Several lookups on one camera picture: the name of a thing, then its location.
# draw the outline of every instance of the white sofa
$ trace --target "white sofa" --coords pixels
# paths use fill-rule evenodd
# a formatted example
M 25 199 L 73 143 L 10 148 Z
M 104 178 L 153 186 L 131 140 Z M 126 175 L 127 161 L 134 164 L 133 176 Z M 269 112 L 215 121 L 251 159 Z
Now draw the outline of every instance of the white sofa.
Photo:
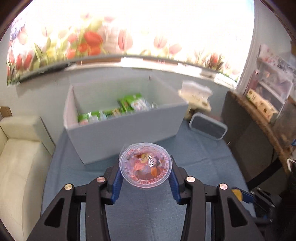
M 55 146 L 39 116 L 6 117 L 0 127 L 0 218 L 16 241 L 24 241 L 41 215 Z

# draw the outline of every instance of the snack package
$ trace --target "snack package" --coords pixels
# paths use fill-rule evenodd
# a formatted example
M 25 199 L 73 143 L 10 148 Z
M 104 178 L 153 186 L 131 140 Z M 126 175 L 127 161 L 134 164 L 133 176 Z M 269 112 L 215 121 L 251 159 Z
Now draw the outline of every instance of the snack package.
M 115 108 L 111 110 L 104 110 L 103 113 L 106 115 L 107 118 L 111 118 L 113 116 L 119 116 L 121 115 L 121 108 Z
M 101 111 L 92 111 L 86 114 L 81 114 L 78 116 L 79 125 L 85 125 L 88 123 L 96 123 L 101 120 L 107 119 L 106 115 Z
M 133 108 L 128 104 L 125 98 L 119 99 L 118 102 L 121 105 L 124 112 L 133 111 Z
M 125 96 L 124 99 L 134 111 L 149 110 L 150 106 L 140 93 Z
M 88 115 L 87 114 L 81 114 L 78 116 L 78 123 L 79 125 L 85 125 L 89 123 Z
M 119 157 L 120 171 L 125 180 L 140 188 L 163 183 L 172 170 L 168 152 L 152 143 L 130 145 Z

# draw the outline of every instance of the green package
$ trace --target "green package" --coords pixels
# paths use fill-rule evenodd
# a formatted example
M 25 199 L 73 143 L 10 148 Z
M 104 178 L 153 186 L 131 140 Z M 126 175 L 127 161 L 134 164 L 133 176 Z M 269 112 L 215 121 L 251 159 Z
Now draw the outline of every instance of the green package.
M 121 115 L 122 111 L 121 108 L 115 108 L 111 110 L 104 110 L 103 113 L 107 116 L 107 118 L 113 117 L 113 116 L 119 116 Z
M 124 112 L 133 111 L 133 108 L 128 104 L 125 98 L 119 99 L 118 102 L 123 108 Z
M 92 111 L 86 114 L 81 114 L 78 116 L 78 123 L 79 124 L 87 124 L 98 122 L 100 120 L 101 114 L 99 111 Z
M 128 105 L 136 112 L 150 109 L 149 104 L 140 93 L 127 95 L 124 97 L 124 99 L 126 100 Z

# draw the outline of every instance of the white wall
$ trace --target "white wall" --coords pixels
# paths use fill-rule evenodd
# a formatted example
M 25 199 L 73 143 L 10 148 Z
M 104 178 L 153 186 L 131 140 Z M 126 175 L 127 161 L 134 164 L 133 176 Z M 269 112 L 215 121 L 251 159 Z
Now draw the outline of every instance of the white wall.
M 123 75 L 139 76 L 153 74 L 163 79 L 176 90 L 182 80 L 195 80 L 208 86 L 213 92 L 210 97 L 212 114 L 220 116 L 227 87 L 212 81 L 202 80 L 181 74 L 148 69 L 121 67 L 72 70 L 49 74 L 27 81 L 18 86 L 6 86 L 6 55 L 10 29 L 0 41 L 0 106 L 10 107 L 13 115 L 38 114 L 44 121 L 52 139 L 57 142 L 63 130 L 63 109 L 70 83 L 120 78 Z

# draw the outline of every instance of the cardboard box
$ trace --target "cardboard box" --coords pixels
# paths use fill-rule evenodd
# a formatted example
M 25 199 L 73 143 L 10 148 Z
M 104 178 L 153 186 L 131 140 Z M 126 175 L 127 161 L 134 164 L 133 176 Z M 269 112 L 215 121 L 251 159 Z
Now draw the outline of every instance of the cardboard box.
M 158 109 L 78 124 L 78 114 L 116 108 L 119 98 L 134 93 L 141 93 L 149 103 L 156 103 Z M 173 88 L 153 76 L 98 80 L 70 86 L 64 126 L 82 162 L 89 164 L 120 153 L 125 145 L 156 142 L 176 135 L 187 107 L 187 101 Z
M 6 106 L 0 106 L 0 115 L 2 118 L 12 116 L 10 108 Z
M 273 123 L 276 120 L 279 113 L 268 100 L 262 100 L 257 106 L 257 109 L 270 123 Z
M 259 95 L 258 93 L 256 93 L 253 89 L 249 89 L 246 97 L 248 98 L 249 101 L 251 101 L 254 106 L 258 107 L 258 105 L 261 103 L 261 101 L 263 101 L 264 99 L 261 97 L 261 95 Z

